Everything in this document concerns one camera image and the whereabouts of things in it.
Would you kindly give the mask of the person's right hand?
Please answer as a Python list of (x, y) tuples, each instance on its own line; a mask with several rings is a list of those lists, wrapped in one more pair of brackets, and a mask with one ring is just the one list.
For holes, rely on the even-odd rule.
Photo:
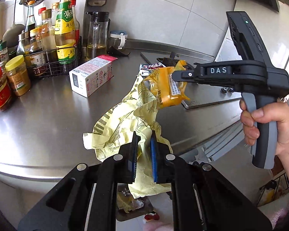
[(245, 102), (240, 100), (241, 123), (245, 142), (252, 146), (260, 137), (260, 131), (255, 127), (255, 123), (277, 123), (277, 147), (276, 155), (279, 157), (289, 180), (289, 106), (287, 103), (275, 102), (249, 113)]

